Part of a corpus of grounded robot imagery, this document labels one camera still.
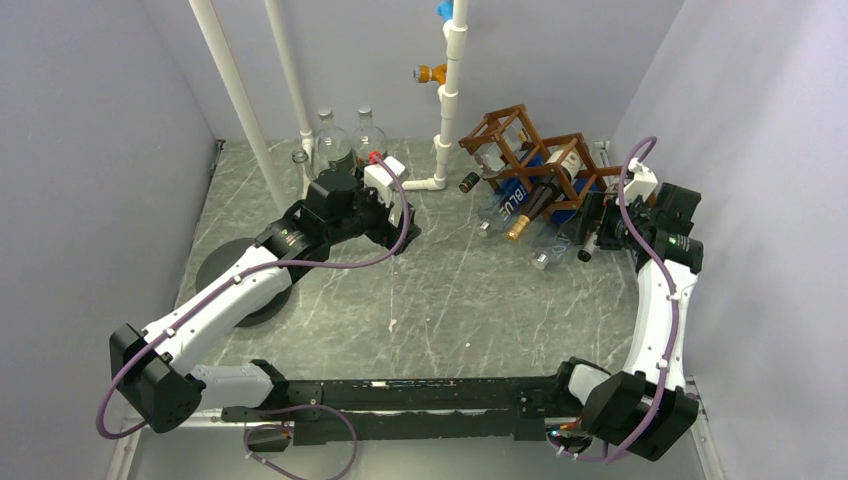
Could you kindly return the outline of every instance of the gray marble floor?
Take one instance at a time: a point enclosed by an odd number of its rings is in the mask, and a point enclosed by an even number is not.
[[[271,145],[294,201],[296,143]],[[392,141],[389,153],[412,178],[435,168],[429,140]],[[518,244],[476,235],[477,206],[490,190],[479,185],[466,195],[456,188],[473,167],[464,151],[457,149],[450,165],[445,191],[410,194],[423,234],[405,254],[366,269],[313,270],[277,317],[234,329],[204,363],[264,358],[293,379],[542,375],[572,355],[620,368],[637,306],[627,256],[601,252],[588,264],[533,268],[535,231]],[[179,303],[194,295],[195,274],[212,250],[259,234],[277,217],[247,143],[227,142]],[[331,260],[360,261],[382,251],[360,238],[334,247]]]

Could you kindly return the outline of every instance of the wine bottle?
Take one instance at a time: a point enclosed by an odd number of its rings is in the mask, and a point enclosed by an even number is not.
[[[580,166],[583,162],[580,161],[580,156],[571,151],[567,155],[563,149],[554,152],[546,163],[559,163],[563,167],[566,178],[569,182],[573,182],[580,171]],[[556,174],[548,174],[540,178],[530,192],[530,198],[521,207],[521,213],[512,224],[512,227],[506,232],[506,238],[511,242],[518,241],[521,232],[527,228],[527,225],[550,207],[563,194],[562,185],[557,180]]]

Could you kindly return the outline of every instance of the blue valve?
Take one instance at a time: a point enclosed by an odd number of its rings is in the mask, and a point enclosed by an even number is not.
[[[453,0],[443,0],[439,3],[439,6],[436,7],[436,13],[442,16],[444,21],[448,21],[453,18]]]

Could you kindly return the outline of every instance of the gray tile surface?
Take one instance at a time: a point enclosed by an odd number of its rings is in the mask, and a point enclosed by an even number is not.
[[[293,202],[296,142],[271,145]],[[389,153],[412,178],[434,171],[432,141],[392,141]],[[406,253],[366,269],[313,270],[277,317],[234,329],[204,363],[264,358],[293,379],[543,375],[572,355],[619,369],[637,307],[627,256],[601,252],[588,264],[572,259],[533,268],[530,242],[540,225],[531,225],[518,244],[476,235],[477,206],[490,189],[478,185],[464,195],[456,188],[473,166],[464,151],[457,149],[450,165],[445,191],[410,193],[423,234]],[[256,236],[277,217],[249,146],[227,142],[179,303],[194,295],[195,274],[212,250]],[[331,261],[381,253],[360,238],[334,247]]]

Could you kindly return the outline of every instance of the black round disc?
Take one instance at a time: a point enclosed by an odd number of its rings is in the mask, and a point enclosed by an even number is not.
[[[244,255],[245,250],[251,245],[253,245],[252,238],[237,238],[216,248],[203,260],[203,263],[197,270],[197,277],[194,280],[195,290],[197,292],[202,291],[214,282],[216,278],[223,275],[224,272],[236,264],[236,261]],[[291,297],[291,289],[292,287],[289,287],[278,293],[264,307],[244,317],[236,326],[242,328],[253,327],[273,318],[274,315],[286,306],[286,302]]]

